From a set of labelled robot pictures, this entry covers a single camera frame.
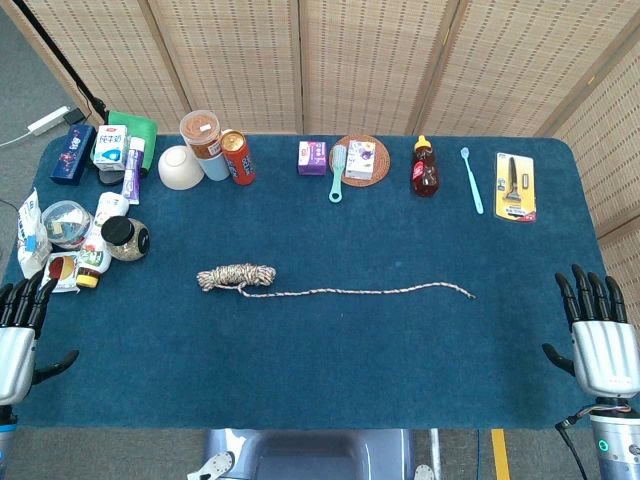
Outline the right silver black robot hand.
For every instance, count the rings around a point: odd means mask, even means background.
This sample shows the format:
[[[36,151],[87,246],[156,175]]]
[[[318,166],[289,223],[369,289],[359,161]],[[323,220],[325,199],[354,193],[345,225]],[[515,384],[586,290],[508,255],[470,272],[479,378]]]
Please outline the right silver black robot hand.
[[[559,287],[572,344],[570,358],[549,343],[546,358],[568,373],[599,403],[622,404],[639,394],[639,342],[617,281],[600,278],[573,264],[575,284],[558,272]]]

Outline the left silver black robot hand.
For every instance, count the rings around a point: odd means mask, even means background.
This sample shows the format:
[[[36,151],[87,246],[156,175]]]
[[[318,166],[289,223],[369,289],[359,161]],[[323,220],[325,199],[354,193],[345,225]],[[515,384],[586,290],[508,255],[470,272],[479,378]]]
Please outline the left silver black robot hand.
[[[1,409],[21,403],[34,385],[69,369],[79,356],[69,351],[59,362],[36,367],[36,351],[57,279],[41,282],[41,269],[29,279],[1,287]]]

